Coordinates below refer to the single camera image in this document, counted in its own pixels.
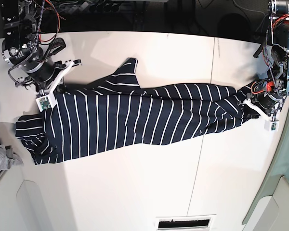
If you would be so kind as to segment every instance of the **striped garment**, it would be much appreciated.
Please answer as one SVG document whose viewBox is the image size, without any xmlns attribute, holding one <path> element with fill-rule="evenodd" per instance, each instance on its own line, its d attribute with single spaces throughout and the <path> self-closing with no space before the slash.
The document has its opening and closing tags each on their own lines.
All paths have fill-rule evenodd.
<svg viewBox="0 0 289 231">
<path fill-rule="evenodd" d="M 142 89 L 130 58 L 86 88 L 56 94 L 57 106 L 16 122 L 35 164 L 60 163 L 137 143 L 166 145 L 223 132 L 248 120 L 250 87 L 175 84 Z"/>
</svg>

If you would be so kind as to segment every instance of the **gray cloth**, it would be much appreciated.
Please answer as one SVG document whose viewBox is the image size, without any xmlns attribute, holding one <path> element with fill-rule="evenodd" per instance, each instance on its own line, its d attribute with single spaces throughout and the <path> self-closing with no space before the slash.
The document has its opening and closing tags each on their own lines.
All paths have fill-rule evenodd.
<svg viewBox="0 0 289 231">
<path fill-rule="evenodd" d="M 0 172 L 8 170 L 13 165 L 22 165 L 21 158 L 13 153 L 12 148 L 6 149 L 4 145 L 0 145 Z"/>
</svg>

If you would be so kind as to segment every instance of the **navy striped dress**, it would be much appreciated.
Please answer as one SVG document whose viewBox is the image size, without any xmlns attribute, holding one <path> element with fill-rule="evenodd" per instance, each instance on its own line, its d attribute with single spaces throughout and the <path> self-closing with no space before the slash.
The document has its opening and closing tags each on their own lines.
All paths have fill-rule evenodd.
<svg viewBox="0 0 289 231">
<path fill-rule="evenodd" d="M 140 88 L 130 58 L 86 88 L 56 94 L 57 106 L 16 122 L 35 164 L 60 163 L 137 143 L 166 145 L 246 122 L 250 87 L 175 84 Z"/>
</svg>

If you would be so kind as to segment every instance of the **floor vent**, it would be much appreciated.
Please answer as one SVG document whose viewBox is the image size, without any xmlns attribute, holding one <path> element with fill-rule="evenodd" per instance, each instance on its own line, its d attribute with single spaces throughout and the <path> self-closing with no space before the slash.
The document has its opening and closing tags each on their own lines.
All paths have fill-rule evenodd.
<svg viewBox="0 0 289 231">
<path fill-rule="evenodd" d="M 209 231 L 212 225 L 213 217 L 195 216 L 195 217 L 174 217 L 157 218 L 157 231 Z"/>
</svg>

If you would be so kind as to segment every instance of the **table surface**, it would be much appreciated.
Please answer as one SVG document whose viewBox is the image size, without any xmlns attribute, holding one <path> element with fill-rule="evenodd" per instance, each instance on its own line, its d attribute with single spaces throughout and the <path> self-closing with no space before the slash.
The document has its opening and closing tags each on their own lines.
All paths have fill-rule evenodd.
<svg viewBox="0 0 289 231">
<path fill-rule="evenodd" d="M 266 76 L 258 44 L 202 36 L 147 32 L 61 33 L 67 47 L 53 60 L 81 59 L 66 82 L 89 83 L 138 59 L 143 88 L 174 83 L 212 83 L 236 89 L 255 74 Z M 138 144 L 57 165 L 34 166 L 14 136 L 14 122 L 37 111 L 35 96 L 15 88 L 2 60 L 0 39 L 0 138 L 23 161 L 25 180 L 40 188 L 53 230 L 154 229 L 155 217 L 216 215 L 212 229 L 243 230 L 242 221 L 264 179 L 283 129 L 262 118 L 219 134 L 166 146 Z M 19 71 L 16 76 L 24 76 Z"/>
</svg>

